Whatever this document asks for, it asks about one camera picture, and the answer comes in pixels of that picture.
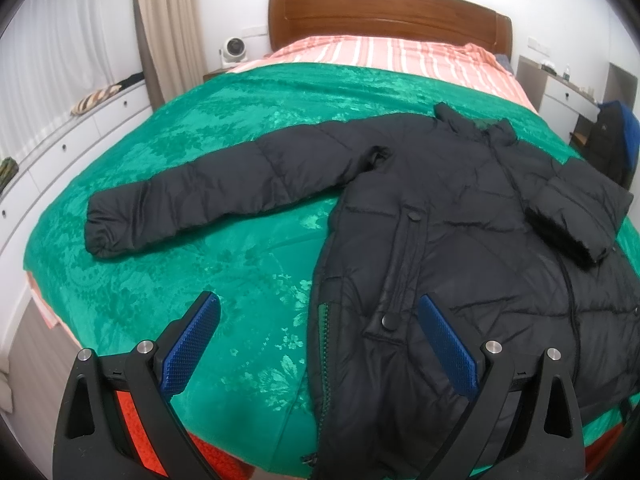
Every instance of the window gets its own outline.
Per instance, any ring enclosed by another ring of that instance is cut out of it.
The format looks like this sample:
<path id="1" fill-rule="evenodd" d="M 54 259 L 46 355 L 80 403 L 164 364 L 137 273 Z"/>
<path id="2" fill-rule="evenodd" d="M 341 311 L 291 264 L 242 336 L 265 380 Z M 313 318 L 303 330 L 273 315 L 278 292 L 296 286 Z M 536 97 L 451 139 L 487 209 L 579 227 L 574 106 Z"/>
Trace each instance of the window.
<path id="1" fill-rule="evenodd" d="M 20 163 L 113 82 L 100 0 L 25 0 L 0 38 L 0 157 Z"/>

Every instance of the electrical outlet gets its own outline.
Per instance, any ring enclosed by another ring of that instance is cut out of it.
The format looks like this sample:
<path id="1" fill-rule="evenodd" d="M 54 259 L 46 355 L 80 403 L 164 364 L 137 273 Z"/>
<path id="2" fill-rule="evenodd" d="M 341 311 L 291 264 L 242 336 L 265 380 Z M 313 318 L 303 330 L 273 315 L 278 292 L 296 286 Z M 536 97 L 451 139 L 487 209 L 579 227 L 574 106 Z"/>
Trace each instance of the electrical outlet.
<path id="1" fill-rule="evenodd" d="M 247 27 L 240 31 L 242 38 L 253 38 L 254 36 L 266 36 L 268 28 L 266 25 L 258 25 L 257 27 Z"/>

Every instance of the green bedspread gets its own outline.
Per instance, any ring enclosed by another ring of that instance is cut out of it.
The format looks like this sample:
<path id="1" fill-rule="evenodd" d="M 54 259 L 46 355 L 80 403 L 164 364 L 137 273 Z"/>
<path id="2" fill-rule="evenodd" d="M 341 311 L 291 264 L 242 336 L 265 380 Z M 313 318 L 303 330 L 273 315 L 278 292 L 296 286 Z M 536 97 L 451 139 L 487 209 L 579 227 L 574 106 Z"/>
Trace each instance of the green bedspread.
<path id="1" fill-rule="evenodd" d="M 574 153 L 529 110 L 433 79 L 328 64 L 222 75 L 169 102 L 75 178 L 40 218 L 24 266 L 81 343 L 100 354 L 155 338 L 202 290 L 215 291 L 222 322 L 172 404 L 204 440 L 264 469 L 306 476 L 300 456 L 316 445 L 305 375 L 306 309 L 337 192 L 277 214 L 229 218 L 109 262 L 84 250 L 87 200 L 97 190 L 284 126 L 393 112 L 433 115 L 442 101 L 470 118 L 509 118 L 521 139 L 560 161 Z M 640 240 L 628 219 L 618 241 L 638 272 Z"/>

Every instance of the bed frame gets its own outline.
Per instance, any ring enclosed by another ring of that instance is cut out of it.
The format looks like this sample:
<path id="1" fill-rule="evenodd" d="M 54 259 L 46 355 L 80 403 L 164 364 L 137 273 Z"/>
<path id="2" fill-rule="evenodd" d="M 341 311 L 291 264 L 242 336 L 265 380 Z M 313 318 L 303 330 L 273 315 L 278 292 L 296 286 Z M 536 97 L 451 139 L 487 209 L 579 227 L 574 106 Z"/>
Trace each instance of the bed frame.
<path id="1" fill-rule="evenodd" d="M 274 51 L 308 36 L 339 34 L 475 43 L 511 58 L 511 20 L 464 0 L 269 0 Z"/>

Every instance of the jacket sleeve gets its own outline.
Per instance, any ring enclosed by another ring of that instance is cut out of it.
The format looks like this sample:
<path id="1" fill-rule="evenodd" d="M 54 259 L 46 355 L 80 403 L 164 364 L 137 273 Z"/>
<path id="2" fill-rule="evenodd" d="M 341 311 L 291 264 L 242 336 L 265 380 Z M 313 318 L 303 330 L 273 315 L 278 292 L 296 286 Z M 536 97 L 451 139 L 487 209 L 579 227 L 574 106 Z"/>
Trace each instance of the jacket sleeve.
<path id="1" fill-rule="evenodd" d="M 383 116 L 292 126 L 97 192 L 89 199 L 85 247 L 113 258 L 224 215 L 258 214 L 343 186 L 388 155 L 385 132 L 396 132 L 398 123 Z"/>
<path id="2" fill-rule="evenodd" d="M 611 250 L 633 195 L 587 162 L 569 158 L 529 202 L 529 223 L 581 267 Z"/>

